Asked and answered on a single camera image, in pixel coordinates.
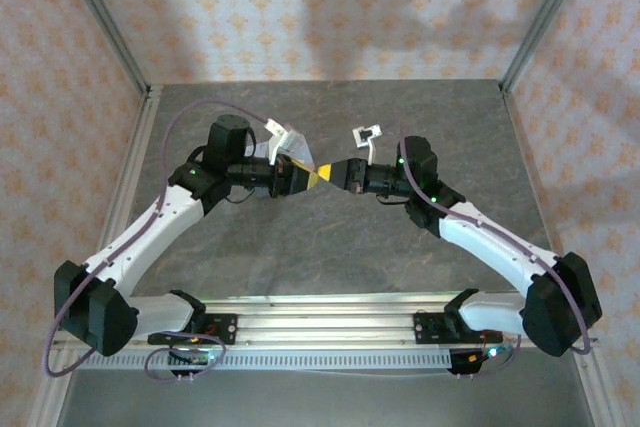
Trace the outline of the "grey stone-pattern table mat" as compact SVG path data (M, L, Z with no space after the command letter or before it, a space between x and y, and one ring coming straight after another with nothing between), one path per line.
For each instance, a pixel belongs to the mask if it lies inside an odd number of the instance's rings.
M482 213L540 247L549 244L516 133L494 80L237 82L166 85L136 186L133 215L158 195L163 172L241 108L298 129L317 164L360 155L352 131L377 124L376 159L390 164L404 135L425 137L440 178ZM244 295L444 292L509 287L464 250L417 228L400 206L327 183L272 199L232 192L152 264L138 296L183 290Z

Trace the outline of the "small circuit board green LED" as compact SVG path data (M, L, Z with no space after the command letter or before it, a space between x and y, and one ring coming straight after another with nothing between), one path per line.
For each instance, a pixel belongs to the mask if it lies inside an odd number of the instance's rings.
M510 353L512 346L510 344L494 346L489 348L471 349L468 353L465 353L463 357L469 363L480 363L490 360L499 354L508 352Z
M190 355L190 363L201 366L217 365L225 355L226 351L222 349L197 350Z

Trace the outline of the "aluminium side frame rail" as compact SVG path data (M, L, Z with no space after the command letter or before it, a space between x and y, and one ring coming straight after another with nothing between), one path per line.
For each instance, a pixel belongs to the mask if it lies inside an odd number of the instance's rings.
M141 111L127 146L125 159L98 241L99 250L106 247L128 225L162 90L162 84L154 84L143 97ZM57 426L71 379L70 374L60 378L47 376L42 378L26 423L27 427Z

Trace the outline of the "narrow aluminium frame rail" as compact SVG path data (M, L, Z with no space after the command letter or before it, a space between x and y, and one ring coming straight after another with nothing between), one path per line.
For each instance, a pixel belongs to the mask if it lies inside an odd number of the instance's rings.
M456 292L365 293L327 295L239 296L203 300L207 306L222 304L356 304L356 303L447 303Z

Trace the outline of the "wide aluminium mounting rail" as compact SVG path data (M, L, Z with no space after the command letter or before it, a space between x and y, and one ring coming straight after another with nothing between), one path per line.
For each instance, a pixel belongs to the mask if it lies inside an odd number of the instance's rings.
M383 349L417 344L413 331L416 312L451 313L447 303L356 303L356 304L222 304L207 306L203 301L189 305L173 294L133 297L133 314L108 322L105 337L98 337L98 325L87 334L70 329L57 335L94 348L104 356L148 343L150 334L182 330L203 313L238 316L235 344L261 349Z

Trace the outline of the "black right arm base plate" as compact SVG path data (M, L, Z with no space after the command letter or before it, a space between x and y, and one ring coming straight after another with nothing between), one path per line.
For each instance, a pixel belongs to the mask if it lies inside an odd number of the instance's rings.
M503 334L469 328L457 314L419 311L413 315L417 344L499 344Z

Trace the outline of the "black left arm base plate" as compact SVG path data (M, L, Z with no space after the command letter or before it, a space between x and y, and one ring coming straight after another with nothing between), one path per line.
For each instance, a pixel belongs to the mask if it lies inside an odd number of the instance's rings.
M183 336L176 332L159 332L150 334L147 341L150 345L163 346L200 346L213 345L214 341L204 339L203 335L216 337L225 345L234 345L238 316L235 314L203 313L190 320L182 330Z

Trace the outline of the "aluminium frame post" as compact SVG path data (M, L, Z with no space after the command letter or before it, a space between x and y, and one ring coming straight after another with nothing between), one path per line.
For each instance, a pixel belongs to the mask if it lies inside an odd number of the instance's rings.
M105 0L84 0L135 90L145 98L151 87L114 21Z
M509 67L499 82L500 91L504 97L513 92L563 2L564 0L542 0Z

